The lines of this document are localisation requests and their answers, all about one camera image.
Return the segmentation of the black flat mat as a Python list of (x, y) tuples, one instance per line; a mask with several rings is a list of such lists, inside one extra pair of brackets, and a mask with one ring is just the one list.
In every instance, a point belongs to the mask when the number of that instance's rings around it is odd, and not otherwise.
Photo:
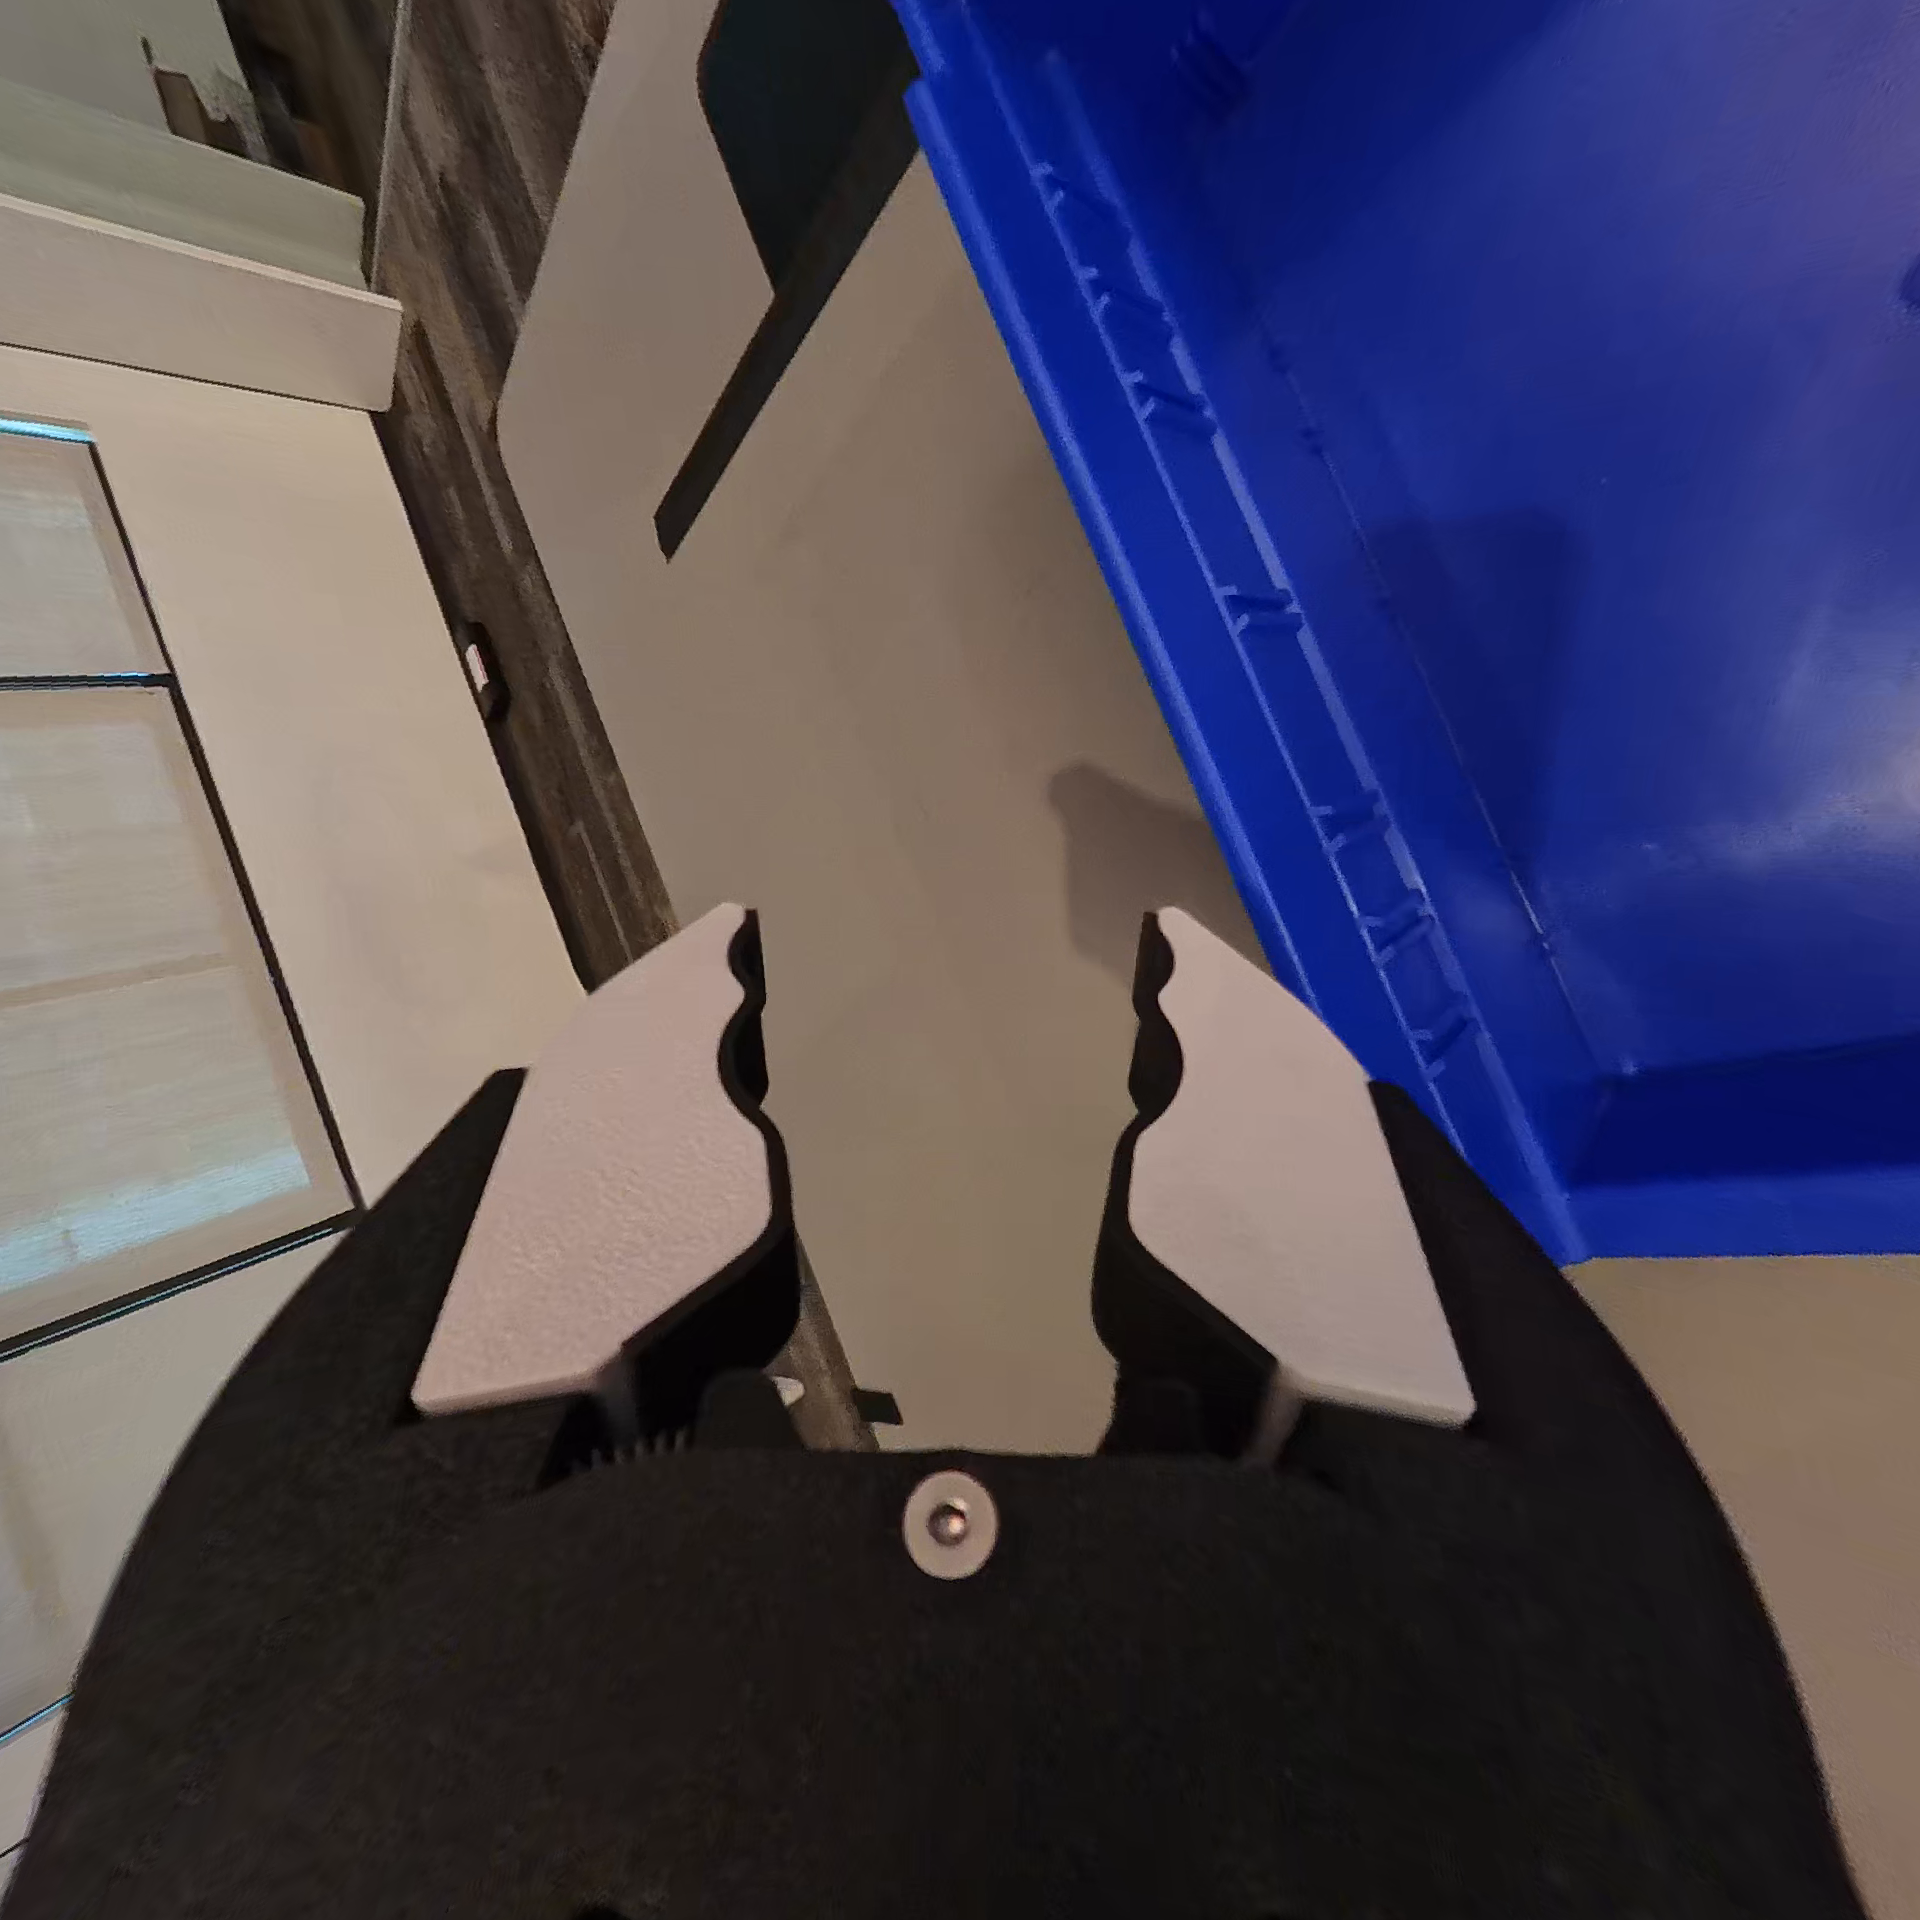
[(656, 506), (672, 560), (875, 227), (920, 136), (895, 4), (724, 3), (696, 80), (770, 302)]

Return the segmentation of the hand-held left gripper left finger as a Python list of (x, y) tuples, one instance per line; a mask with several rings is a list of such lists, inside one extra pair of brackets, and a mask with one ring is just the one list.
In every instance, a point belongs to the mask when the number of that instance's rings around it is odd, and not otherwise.
[(592, 992), (523, 1075), (415, 1378), (448, 1417), (600, 1402), (692, 1426), (800, 1321), (785, 1140), (763, 1102), (762, 926), (723, 903)]

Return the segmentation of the large window with blinds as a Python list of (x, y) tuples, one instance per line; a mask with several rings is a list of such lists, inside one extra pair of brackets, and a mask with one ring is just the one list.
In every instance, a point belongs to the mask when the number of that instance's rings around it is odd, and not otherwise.
[(96, 439), (3, 433), (3, 1345), (351, 1228), (338, 1122)]

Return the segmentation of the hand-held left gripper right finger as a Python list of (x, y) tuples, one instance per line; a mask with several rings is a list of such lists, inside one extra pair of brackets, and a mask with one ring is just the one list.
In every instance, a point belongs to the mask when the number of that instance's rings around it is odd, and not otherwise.
[(1477, 1399), (1368, 1070), (1181, 907), (1144, 916), (1101, 1204), (1105, 1450), (1283, 1450), (1309, 1408), (1461, 1433)]

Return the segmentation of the blue plastic bin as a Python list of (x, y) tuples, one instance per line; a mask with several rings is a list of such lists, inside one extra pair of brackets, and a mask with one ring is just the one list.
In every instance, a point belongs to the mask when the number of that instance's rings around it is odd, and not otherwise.
[(897, 8), (1283, 986), (1561, 1263), (1919, 1246), (1919, 12)]

